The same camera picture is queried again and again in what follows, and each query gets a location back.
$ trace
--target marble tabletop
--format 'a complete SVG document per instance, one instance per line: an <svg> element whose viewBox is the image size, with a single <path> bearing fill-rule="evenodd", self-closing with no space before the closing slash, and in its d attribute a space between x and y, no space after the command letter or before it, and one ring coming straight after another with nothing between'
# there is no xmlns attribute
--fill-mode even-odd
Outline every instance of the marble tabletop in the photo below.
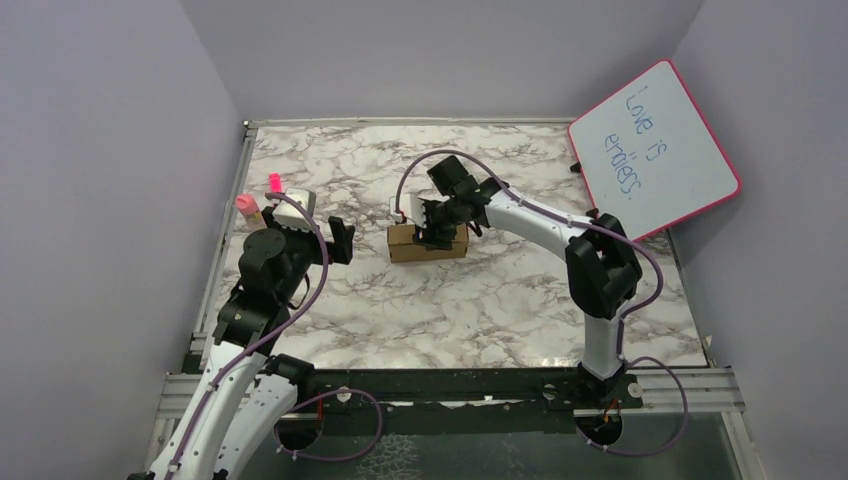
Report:
<svg viewBox="0 0 848 480"><path fill-rule="evenodd" d="M467 258L389 263L388 199L420 153L454 148L477 156L530 198L582 214L591 208L580 175L569 172L566 127L356 126L263 127L244 191L267 205L268 174L317 193L316 220L356 225L354 260L333 265L315 306L283 333L274 352L323 368L575 366L583 353L583 317L570 300L565 265L508 232L472 236ZM439 198L424 163L405 192ZM482 181L476 167L469 171ZM238 279L248 234L239 216L226 253L215 311ZM625 332L629 358L652 355L672 365L705 365L695 324L664 234L643 241L666 277L659 299L633 314ZM650 265L637 299L656 285ZM313 276L317 280L318 267Z"/></svg>

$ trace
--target pink cap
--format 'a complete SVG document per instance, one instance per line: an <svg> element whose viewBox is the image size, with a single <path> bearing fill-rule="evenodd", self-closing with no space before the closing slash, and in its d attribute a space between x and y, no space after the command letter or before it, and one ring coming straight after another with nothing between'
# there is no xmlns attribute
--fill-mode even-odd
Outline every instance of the pink cap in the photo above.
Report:
<svg viewBox="0 0 848 480"><path fill-rule="evenodd" d="M283 182L280 180L279 173L268 175L268 183L271 186L271 191L274 193L283 193Z"/></svg>
<svg viewBox="0 0 848 480"><path fill-rule="evenodd" d="M251 215L259 211L256 199L249 193L242 193L236 197L236 208L242 215Z"/></svg>

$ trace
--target cable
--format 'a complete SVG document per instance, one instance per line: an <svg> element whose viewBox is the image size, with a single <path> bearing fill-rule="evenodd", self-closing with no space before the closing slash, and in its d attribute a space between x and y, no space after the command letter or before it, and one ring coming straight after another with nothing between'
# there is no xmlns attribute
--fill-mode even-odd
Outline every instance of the cable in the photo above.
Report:
<svg viewBox="0 0 848 480"><path fill-rule="evenodd" d="M183 457L183 453L185 453L186 446L188 445L188 440L191 438L191 434L194 432L194 429L197 427L197 422L200 420L200 415L203 413L203 409L206 407L206 404L209 402L209 398L212 396L212 392L217 390L218 385L221 383L221 380L225 376L227 376L229 371L232 370L232 368L236 364L238 364L238 362L240 362L244 358L252 355L256 350L258 350L260 347L262 347L266 343L268 343L268 342L274 340L275 338L279 337L280 334L283 333L283 330L287 329L289 326L291 326L291 324L293 324L300 317L302 317L303 314L305 314L309 310L309 308L312 307L312 305L315 303L315 300L318 299L318 295L321 294L321 291L324 289L324 284L327 282L327 274L330 270L330 254L327 251L327 242L324 241L324 236L321 235L321 230L318 228L318 225L315 224L315 220L312 219L312 216L309 215L309 212L304 210L303 207L300 206L299 203L292 200L291 198L286 196L284 193L277 193L277 192L266 193L265 198L282 200L282 201L288 203L289 205L291 205L292 207L294 207L294 209L297 210L298 213L303 215L303 218L306 220L306 223L309 224L309 228L312 229L312 232L318 238L318 246L321 248L321 262L322 262L321 279L318 280L318 285L315 287L315 292L312 294L312 296L309 297L309 300L307 300L306 303L304 303L302 305L303 308L301 308L300 310L295 312L295 314L292 315L291 318L286 320L282 325L275 328L274 330L269 332L267 335L260 338L256 343L245 348L243 352L241 352L238 355L236 355L235 357L233 357L233 359L230 360L229 363L224 365L224 367L218 372L218 374L215 375L215 377L212 378L212 381L210 382L210 385L212 386L212 388L207 389L203 393L203 396L200 397L200 401L197 403L197 408L194 409L194 413L192 413L191 418L189 418L189 420L188 420L188 424L186 425L185 433L183 433L183 438L180 440L180 443L177 445L177 449L174 452L174 457L171 459L171 462L169 463L169 467L171 467L171 468L174 468L174 467L179 468L180 459ZM171 480L171 478L174 476L175 472L172 471L171 468L169 468L168 473L166 473L165 476L162 477L163 480Z"/></svg>
<svg viewBox="0 0 848 480"><path fill-rule="evenodd" d="M544 216L550 218L551 220L555 220L557 222L565 223L566 225L574 225L574 226L579 227L579 228L585 228L587 230L592 230L592 231L607 235L609 237L612 237L615 240L618 240L619 242L622 242L622 243L630 246L631 248L633 248L634 250L636 250L637 252L642 254L642 256L644 256L648 260L648 262L651 264L651 266L654 268L654 271L657 274L657 288L647 298L645 298L644 300L642 300L641 302L639 302L635 305L631 305L625 311L623 311L621 313L621 318L624 318L627 315L648 306L651 302L653 302L654 300L657 299L657 297L660 296L660 293L662 293L662 287L663 287L663 281L664 281L662 269L660 268L660 265L659 265L659 263L657 263L654 256L651 255L651 253L647 249L645 249L645 247L639 245L638 243L634 242L633 240L630 240L629 238L627 238L623 235L619 235L619 234L617 234L617 233L615 233L611 230L608 230L606 228L599 227L599 226L591 224L591 223L575 222L575 221L572 221L570 219L564 218L563 216L558 215L554 212L551 212L550 210L548 210L548 209L546 209L542 206L536 205L532 202L528 202L527 200L525 200L525 199L519 197L518 195L516 195L515 193L513 193L509 189L509 187L506 185L506 183L503 180L501 180L501 178L498 177L497 174L495 174L495 172L493 172L492 169L489 168L485 163L481 162L477 158L475 158L475 157L473 157L473 156L471 156L471 155L469 155L465 152L460 152L459 150L450 150L450 149L433 150L432 152L427 152L427 153L421 155L420 157L415 159L415 161L410 163L409 166L406 167L406 171L403 172L403 176L400 177L400 182L398 183L397 194L395 196L395 205L400 205L400 194L401 194L401 191L403 190L403 184L404 184L404 182L406 182L406 178L409 177L409 174L412 173L412 169L415 168L415 166L418 165L419 163L423 162L424 160L426 160L426 159L428 159L428 158L430 158L434 155L457 155L459 157L465 158L466 160L469 160L469 161L477 164L477 166L482 168L483 171L486 172L487 175L492 177L492 179L495 180L495 182L498 184L498 186L501 187L501 190L510 199L515 200L516 202L520 202L522 205L524 205L528 209L530 209L530 210L532 210L532 211L534 211L538 214L544 215ZM396 207L396 208L397 208L396 211L398 213L400 213L399 207Z"/></svg>
<svg viewBox="0 0 848 480"><path fill-rule="evenodd" d="M627 450L618 450L618 449L615 449L615 448L609 448L609 446L607 446L607 445L599 445L599 444L595 443L594 441L590 440L589 437L587 437L586 434L583 433L582 430L580 430L580 428L577 428L577 433L581 437L583 437L584 440L586 440L587 445L590 445L590 446L592 446L592 447L594 447L598 450L601 450L604 453L610 453L610 454L613 454L613 455L618 455L620 457L650 457L650 456L653 456L653 455L659 455L660 453L663 453L663 452L669 450L671 447L677 445L677 443L680 441L680 439L683 438L683 433L686 432L686 427L689 426L689 400L686 398L686 390L683 388L683 384L680 382L680 378L678 378L677 375L675 375L674 372L672 372L670 368L668 368L664 363L657 360L656 358L639 357L636 360L633 360L632 362L630 362L630 364L628 366L633 367L636 364L644 362L645 360L647 360L649 362L656 363L663 370L668 372L668 374L671 375L671 379L674 380L674 383L677 384L677 388L680 390L680 399L683 401L683 422L680 424L680 428L677 429L677 433L675 433L674 436L671 437L671 439L665 443L665 445L663 445L663 446L661 446L657 449L649 450L647 452L631 452L631 451L627 451Z"/></svg>
<svg viewBox="0 0 848 480"><path fill-rule="evenodd" d="M285 452L285 453L291 455L293 459L297 459L298 457L300 457L300 458L308 458L310 460L320 460L322 462L347 462L349 460L357 459L357 458L365 455L366 453L370 452L371 449L374 448L375 445L377 445L377 442L380 441L380 437L383 434L383 410L380 408L380 404L377 403L377 399L374 398L374 396L371 395L368 392L364 392L362 390L357 390L355 388L340 388L338 390L333 390L333 391L330 391L330 392L322 393L322 394L320 394L316 397L313 397L313 398L310 398L309 400L306 400L305 402L299 403L299 404L295 405L294 407L292 407L291 410L289 410L289 412L295 412L295 411L300 410L301 408L303 408L307 405L311 405L311 404L313 404L317 401L323 400L323 399L325 399L327 397L331 397L333 395L338 395L340 393L356 393L356 394L362 395L363 397L365 397L369 402L371 402L374 405L375 409L377 409L377 432L374 434L374 438L372 438L371 441L368 442L368 445L366 445L365 448L363 448L362 450L360 450L356 453L353 453L353 454L350 454L350 455L343 455L341 457L324 457L324 456L321 456L321 455L312 455L310 453L302 453L300 450L289 450L288 448L283 446L283 442L280 440L280 434L279 434L279 432L277 432L277 429L275 427L274 428L274 439L277 440L277 444L279 445L279 448L277 449L277 453Z"/></svg>

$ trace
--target pink bottle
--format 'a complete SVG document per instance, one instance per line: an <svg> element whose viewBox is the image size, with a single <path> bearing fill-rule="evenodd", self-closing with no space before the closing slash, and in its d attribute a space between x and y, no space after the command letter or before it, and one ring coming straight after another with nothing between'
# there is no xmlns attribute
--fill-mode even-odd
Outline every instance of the pink bottle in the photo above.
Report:
<svg viewBox="0 0 848 480"><path fill-rule="evenodd" d="M241 212L241 215L244 217L244 221L247 223L247 228L249 228L251 232L268 228L268 226L265 225L265 220L262 219L262 212L259 210L259 205L256 203L256 199L253 198L253 195L243 193L237 196L236 208L239 212Z"/></svg>

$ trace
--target pink object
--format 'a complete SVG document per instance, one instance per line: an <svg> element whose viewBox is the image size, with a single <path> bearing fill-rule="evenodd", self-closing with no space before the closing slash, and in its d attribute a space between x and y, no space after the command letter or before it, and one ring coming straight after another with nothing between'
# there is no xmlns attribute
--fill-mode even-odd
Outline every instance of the pink object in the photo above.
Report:
<svg viewBox="0 0 848 480"><path fill-rule="evenodd" d="M262 230L263 228L267 228L265 225L265 220L262 219L262 212L259 211L259 204L256 203L256 199L253 198L253 195L249 193L242 193L241 195L236 197L236 208L241 215L244 217L245 223L247 223L247 227L251 231Z"/></svg>
<svg viewBox="0 0 848 480"><path fill-rule="evenodd" d="M283 193L283 182L280 180L279 173L268 175L268 183L271 185L271 191L274 193Z"/></svg>

